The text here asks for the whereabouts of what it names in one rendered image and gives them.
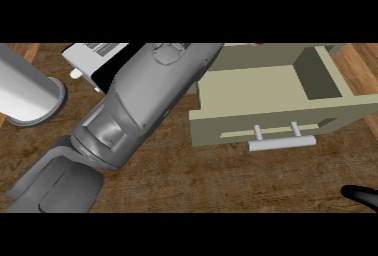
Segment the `beige open drawer box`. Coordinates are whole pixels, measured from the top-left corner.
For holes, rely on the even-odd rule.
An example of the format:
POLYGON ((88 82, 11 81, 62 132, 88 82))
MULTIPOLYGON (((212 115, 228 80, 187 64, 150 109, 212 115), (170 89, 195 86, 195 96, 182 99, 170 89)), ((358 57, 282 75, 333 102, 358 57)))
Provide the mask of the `beige open drawer box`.
POLYGON ((334 55, 318 46, 303 51, 293 65, 209 70, 198 82, 200 106, 257 97, 293 97, 299 101, 352 96, 334 55))

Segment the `beige drawer front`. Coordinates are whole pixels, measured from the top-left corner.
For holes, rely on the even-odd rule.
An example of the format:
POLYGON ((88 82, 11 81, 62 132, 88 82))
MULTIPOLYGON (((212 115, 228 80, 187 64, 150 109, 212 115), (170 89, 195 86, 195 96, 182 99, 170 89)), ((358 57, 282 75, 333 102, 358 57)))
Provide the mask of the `beige drawer front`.
POLYGON ((237 102, 212 102, 189 112, 192 145, 216 145, 294 135, 291 123, 303 136, 328 134, 378 111, 378 95, 299 100, 293 97, 257 97, 237 102))

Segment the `beige cabinet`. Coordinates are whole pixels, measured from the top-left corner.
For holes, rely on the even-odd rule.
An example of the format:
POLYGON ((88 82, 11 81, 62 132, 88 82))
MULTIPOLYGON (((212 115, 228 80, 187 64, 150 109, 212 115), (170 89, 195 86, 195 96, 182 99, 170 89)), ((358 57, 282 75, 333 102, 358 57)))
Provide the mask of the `beige cabinet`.
POLYGON ((343 43, 226 43, 212 71, 293 65, 308 48, 324 46, 330 55, 343 48, 343 43))

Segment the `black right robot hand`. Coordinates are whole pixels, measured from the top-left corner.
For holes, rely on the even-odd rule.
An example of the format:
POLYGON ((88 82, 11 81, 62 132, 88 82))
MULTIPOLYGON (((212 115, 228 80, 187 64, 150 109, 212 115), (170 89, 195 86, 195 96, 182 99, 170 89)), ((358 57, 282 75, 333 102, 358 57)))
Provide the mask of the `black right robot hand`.
POLYGON ((378 213, 378 190, 364 186, 344 185, 342 187, 342 195, 378 213))

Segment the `grey cylindrical container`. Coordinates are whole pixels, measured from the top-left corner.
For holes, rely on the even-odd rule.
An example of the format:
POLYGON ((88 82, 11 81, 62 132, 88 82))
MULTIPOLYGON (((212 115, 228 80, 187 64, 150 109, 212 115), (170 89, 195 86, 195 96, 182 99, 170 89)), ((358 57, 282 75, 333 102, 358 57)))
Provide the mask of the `grey cylindrical container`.
POLYGON ((48 77, 11 47, 0 43, 0 113, 18 127, 36 127, 60 114, 68 88, 48 77))

